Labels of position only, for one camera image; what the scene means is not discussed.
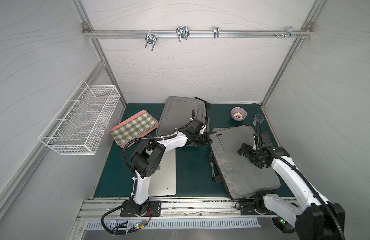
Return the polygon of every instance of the green table surface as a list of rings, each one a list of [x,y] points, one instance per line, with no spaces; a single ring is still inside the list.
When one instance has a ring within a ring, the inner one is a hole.
[[[141,110],[148,111],[155,119],[159,120],[164,104],[127,104],[122,121],[133,116]],[[243,121],[237,122],[230,116],[234,107],[246,110],[248,116]],[[217,127],[237,127],[241,125],[252,126],[256,114],[262,114],[258,104],[211,104],[207,109],[210,118],[211,131]],[[269,132],[271,141],[276,145],[273,133],[270,131],[266,120],[261,124],[263,132]],[[138,144],[130,146],[126,151],[126,159],[130,163],[132,153]],[[96,189],[95,197],[126,197],[133,190],[133,174],[125,167],[121,160],[122,149],[113,142],[108,159]],[[227,197],[222,183],[215,183],[211,179],[209,163],[210,146],[203,147],[178,147],[176,148],[176,195],[173,197]],[[285,182],[279,177],[281,187],[274,190],[280,197],[292,197]]]

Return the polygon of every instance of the green checkered pattern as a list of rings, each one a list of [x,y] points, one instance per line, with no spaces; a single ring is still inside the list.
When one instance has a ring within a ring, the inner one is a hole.
[[[156,124],[157,121],[149,113],[144,113],[138,118],[116,128],[111,132],[111,135],[119,146],[124,146],[129,140],[138,137]]]

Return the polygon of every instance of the wavy line pattern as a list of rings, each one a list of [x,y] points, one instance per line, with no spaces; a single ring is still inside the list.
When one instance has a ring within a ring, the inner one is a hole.
[[[128,103],[164,103],[171,95],[261,102],[291,45],[281,39],[169,39],[151,52],[144,40],[100,42]]]
[[[70,0],[0,2],[0,193],[51,118],[99,62],[81,31]],[[109,84],[104,71],[96,84]],[[117,118],[114,114],[109,127]],[[0,239],[67,239],[111,140],[106,134],[92,157],[49,151],[3,219]]]
[[[330,0],[265,109],[297,166],[370,239],[370,1]]]
[[[82,0],[95,30],[300,28],[313,0]]]
[[[83,0],[95,30],[300,28],[314,0]],[[212,103],[258,103],[291,42],[268,39],[107,39],[101,45],[128,103],[164,103],[170,95]]]

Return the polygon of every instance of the robotic arm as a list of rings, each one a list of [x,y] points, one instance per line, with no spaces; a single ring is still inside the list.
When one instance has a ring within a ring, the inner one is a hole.
[[[131,207],[136,215],[143,215],[148,206],[148,189],[150,176],[157,170],[162,156],[177,147],[185,145],[205,146],[211,143],[209,134],[205,131],[206,125],[195,119],[195,110],[192,111],[190,122],[180,129],[176,129],[173,138],[162,140],[143,140],[138,145],[132,157],[132,167],[137,174],[135,180],[135,195]]]
[[[274,147],[267,132],[257,133],[252,146],[242,144],[238,150],[256,167],[272,167],[285,181],[300,207],[290,204],[271,191],[257,192],[255,209],[261,213],[272,211],[282,223],[289,223],[301,240],[345,239],[345,211],[338,203],[331,203],[304,177],[283,147]]]
[[[157,170],[165,152],[185,145],[205,146],[211,143],[209,135],[205,131],[205,124],[194,117],[195,111],[193,110],[190,122],[179,129],[175,129],[176,132],[172,135],[161,136],[161,139],[148,135],[141,139],[132,140],[141,140],[132,156],[132,167],[125,161],[124,151],[127,148],[125,146],[122,158],[127,167],[133,171],[135,184],[131,198],[125,204],[102,216],[102,226],[109,233],[114,235],[125,234],[122,231],[115,232],[106,228],[103,219],[109,213],[120,208],[128,208],[136,216],[142,216],[146,213],[150,176]],[[321,195],[294,165],[288,152],[283,147],[274,147],[269,134],[260,132],[259,124],[256,128],[258,131],[254,135],[253,147],[244,143],[238,150],[238,154],[244,155],[259,168],[272,167],[286,182],[300,207],[290,204],[277,194],[264,191],[258,192],[255,196],[255,209],[260,213],[272,211],[278,214],[283,218],[283,223],[285,220],[296,229],[301,240],[345,239],[343,234],[344,209],[339,204],[332,204]]]

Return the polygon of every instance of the metal hook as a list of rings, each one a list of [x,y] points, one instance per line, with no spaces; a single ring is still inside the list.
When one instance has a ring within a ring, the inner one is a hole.
[[[157,41],[157,37],[156,37],[156,35],[154,35],[154,34],[152,34],[152,33],[148,33],[148,34],[145,36],[145,40],[146,40],[145,48],[147,47],[148,43],[149,43],[149,44],[153,44],[153,45],[152,45],[152,51],[153,51],[154,45],[156,44],[156,41]]]
[[[179,27],[178,29],[176,29],[176,33],[177,33],[177,37],[178,37],[178,40],[181,42],[181,38],[185,38],[186,40],[188,40],[188,36],[189,36],[189,29],[187,26],[181,26]]]
[[[220,28],[219,27],[214,27],[214,38],[219,38],[220,37]]]

